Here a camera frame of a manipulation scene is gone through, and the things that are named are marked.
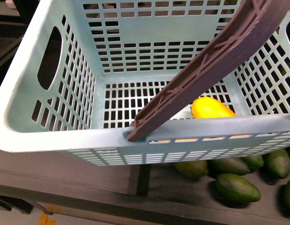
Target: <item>light blue plastic basket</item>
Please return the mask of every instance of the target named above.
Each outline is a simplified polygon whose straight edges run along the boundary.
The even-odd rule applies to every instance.
[[[41,1],[0,88],[0,149],[58,150],[94,165],[132,165],[262,155],[290,146],[290,13],[254,56],[204,94],[238,117],[195,120],[188,106],[144,140],[126,140],[137,112],[239,5]],[[38,72],[53,28],[62,49],[53,81],[43,88]]]

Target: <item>basket handle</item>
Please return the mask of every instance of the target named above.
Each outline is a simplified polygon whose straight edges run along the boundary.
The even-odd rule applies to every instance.
[[[290,0],[244,0],[222,32],[136,115],[128,141],[150,134],[252,56],[289,8]]]

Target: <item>store shelf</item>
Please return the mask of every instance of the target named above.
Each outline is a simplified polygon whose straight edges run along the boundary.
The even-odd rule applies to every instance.
[[[261,191],[260,201],[250,204],[232,203],[217,192],[215,179],[205,176],[194,181],[180,174],[173,164],[156,164],[151,166],[148,197],[202,207],[202,216],[207,221],[230,225],[259,224],[265,221],[272,225],[290,224],[290,212],[283,206],[279,196],[290,176],[273,182],[267,180],[261,172],[254,172],[244,178]],[[204,212],[211,210],[214,213],[204,216]],[[233,219],[235,215],[239,217],[238,220]]]

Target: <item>floor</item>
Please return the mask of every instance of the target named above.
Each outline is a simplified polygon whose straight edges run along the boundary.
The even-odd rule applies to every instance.
[[[22,214],[16,209],[11,211],[0,210],[0,225],[39,225],[42,214],[43,212],[36,208],[32,210],[30,215]],[[48,219],[56,220],[55,225],[111,225],[60,214],[48,216]]]

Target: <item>handle hole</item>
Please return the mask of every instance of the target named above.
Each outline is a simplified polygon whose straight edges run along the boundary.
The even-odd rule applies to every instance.
[[[57,27],[52,29],[48,44],[37,73],[41,87],[48,90],[55,78],[61,56],[61,34]]]

